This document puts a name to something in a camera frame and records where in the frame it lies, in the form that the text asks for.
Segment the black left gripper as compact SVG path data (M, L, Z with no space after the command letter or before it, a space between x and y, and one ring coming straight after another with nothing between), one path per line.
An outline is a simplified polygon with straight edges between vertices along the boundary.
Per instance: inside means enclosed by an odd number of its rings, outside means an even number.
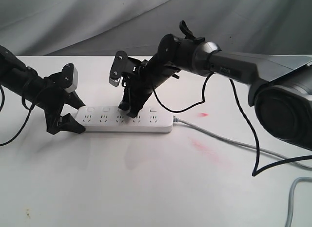
M60 131L81 134L86 128L68 113L61 112L65 104L79 109L85 106L76 91L68 93L61 85L64 77L60 73L52 74L44 79L44 87L36 100L36 105L44 110L47 132L57 134Z

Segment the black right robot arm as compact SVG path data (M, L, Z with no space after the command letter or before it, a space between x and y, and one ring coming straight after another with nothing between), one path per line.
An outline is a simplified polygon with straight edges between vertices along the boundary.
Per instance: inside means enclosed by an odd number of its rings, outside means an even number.
M149 60L116 53L110 81L124 86L121 110L136 117L153 90L180 71L203 77L219 74L248 86L248 104L269 134L312 148L311 56L226 52L194 36L184 21L179 27L184 37L165 35Z

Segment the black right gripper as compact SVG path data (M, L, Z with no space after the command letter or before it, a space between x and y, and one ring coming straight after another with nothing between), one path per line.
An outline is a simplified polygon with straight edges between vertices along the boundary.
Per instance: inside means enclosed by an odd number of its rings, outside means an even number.
M118 108L128 111L128 117L137 117L153 90L170 77L178 78L178 67L161 60L157 55L149 60L127 57L122 70L124 94Z

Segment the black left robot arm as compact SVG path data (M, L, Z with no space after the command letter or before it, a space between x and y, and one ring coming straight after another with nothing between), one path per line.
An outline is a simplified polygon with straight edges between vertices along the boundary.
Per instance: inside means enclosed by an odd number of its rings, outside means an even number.
M0 47L0 84L25 100L31 102L31 108L38 106L44 110L47 132L57 134L60 131L83 133L85 127L71 114L61 115L65 104L79 109L85 104L78 97L78 71L74 64L66 64L60 72L40 77L37 71L27 67L8 49Z

